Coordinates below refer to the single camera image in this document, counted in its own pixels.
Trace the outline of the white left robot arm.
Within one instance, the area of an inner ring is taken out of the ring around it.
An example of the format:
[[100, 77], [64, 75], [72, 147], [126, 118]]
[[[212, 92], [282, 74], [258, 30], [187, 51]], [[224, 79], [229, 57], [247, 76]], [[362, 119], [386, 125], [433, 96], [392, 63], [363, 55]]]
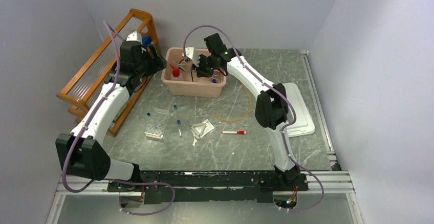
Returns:
[[146, 77], [166, 68], [167, 62], [154, 43], [136, 40], [120, 46], [120, 62], [105, 78], [97, 100], [85, 118], [69, 133], [55, 141], [62, 174], [92, 180], [121, 180], [128, 191], [140, 188], [142, 177], [137, 164], [111, 159], [102, 148], [105, 134], [121, 107], [135, 94]]

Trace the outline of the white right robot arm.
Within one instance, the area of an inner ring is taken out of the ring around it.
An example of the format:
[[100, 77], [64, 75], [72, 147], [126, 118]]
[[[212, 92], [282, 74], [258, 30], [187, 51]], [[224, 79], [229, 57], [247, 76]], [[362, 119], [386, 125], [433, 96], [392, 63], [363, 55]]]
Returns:
[[296, 121], [292, 104], [282, 83], [274, 84], [256, 71], [236, 48], [227, 48], [218, 33], [204, 38], [209, 55], [192, 47], [185, 49], [185, 57], [192, 60], [198, 77], [210, 77], [223, 69], [240, 81], [256, 97], [255, 118], [269, 135], [275, 157], [276, 184], [289, 190], [296, 183], [300, 168], [292, 157], [286, 129]]

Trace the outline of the white bottle red cap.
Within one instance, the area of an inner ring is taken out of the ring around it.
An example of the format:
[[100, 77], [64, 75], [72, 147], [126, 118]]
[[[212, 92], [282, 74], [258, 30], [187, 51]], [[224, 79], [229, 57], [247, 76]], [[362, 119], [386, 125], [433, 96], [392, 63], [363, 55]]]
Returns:
[[184, 77], [183, 74], [181, 73], [180, 69], [178, 67], [175, 67], [174, 65], [170, 64], [169, 65], [171, 67], [171, 80], [172, 81], [183, 81]]

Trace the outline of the pink plastic bin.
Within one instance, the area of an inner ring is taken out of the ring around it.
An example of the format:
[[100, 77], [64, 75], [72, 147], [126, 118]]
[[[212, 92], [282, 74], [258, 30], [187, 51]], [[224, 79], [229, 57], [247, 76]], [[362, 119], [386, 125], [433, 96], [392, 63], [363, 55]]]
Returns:
[[197, 97], [213, 97], [220, 96], [223, 87], [227, 83], [227, 77], [221, 72], [215, 70], [212, 77], [220, 79], [221, 83], [212, 83], [211, 77], [198, 78], [196, 72], [183, 74], [183, 81], [172, 81], [170, 64], [177, 67], [177, 63], [183, 59], [182, 48], [172, 47], [166, 53], [167, 67], [162, 71], [161, 80], [168, 87], [173, 95], [182, 96], [197, 96]]

